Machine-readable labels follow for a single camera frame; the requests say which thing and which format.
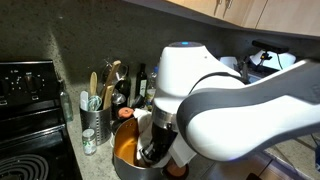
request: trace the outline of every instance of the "small glass jar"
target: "small glass jar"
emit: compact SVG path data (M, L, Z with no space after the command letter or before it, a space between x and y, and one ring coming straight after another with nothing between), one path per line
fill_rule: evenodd
M84 154L93 155L97 151L97 138L93 129L86 129L82 132L82 144Z

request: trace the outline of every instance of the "metal handle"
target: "metal handle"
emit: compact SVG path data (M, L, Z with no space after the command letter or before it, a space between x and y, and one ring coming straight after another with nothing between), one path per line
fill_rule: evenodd
M231 8L232 1L233 1L233 0L226 0L226 9L224 10L223 18L224 18L224 16L226 15L227 10Z
M228 3L228 9L230 9L230 8L231 8L232 1L233 1L233 0L227 0L227 1L229 1L229 3Z
M217 5L214 8L214 13L213 13L214 16L216 16L216 13L218 11L218 6L220 6L221 4L222 4L222 0L217 0Z

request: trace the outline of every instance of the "upper cabinet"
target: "upper cabinet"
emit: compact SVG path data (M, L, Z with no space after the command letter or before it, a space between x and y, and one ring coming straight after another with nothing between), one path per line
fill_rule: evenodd
M319 0L268 0L257 29L320 36Z
M217 18L229 23L255 28L267 0L220 0Z
M229 23L255 28L267 0L167 0Z
M125 1L221 27L320 36L320 0Z

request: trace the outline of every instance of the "wooden spoon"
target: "wooden spoon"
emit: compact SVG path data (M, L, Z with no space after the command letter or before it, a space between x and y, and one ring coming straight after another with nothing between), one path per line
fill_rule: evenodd
M103 100L103 110L108 109L111 106L111 97L113 93L114 85L110 85L107 87L104 100Z
M113 80L114 76L116 75L116 72L118 71L120 65L121 65L120 60L116 60L112 63L112 69L108 74L107 80L104 84L104 88L102 89L102 92L101 92L101 99L104 99L104 96L106 95L107 87L112 85L112 80Z
M98 84L97 73L92 72L90 77L90 96L95 96L97 94L97 84Z

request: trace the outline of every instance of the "black appliance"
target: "black appliance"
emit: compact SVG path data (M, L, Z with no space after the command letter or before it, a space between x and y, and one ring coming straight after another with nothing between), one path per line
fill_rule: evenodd
M82 179L52 60L0 62L0 180Z

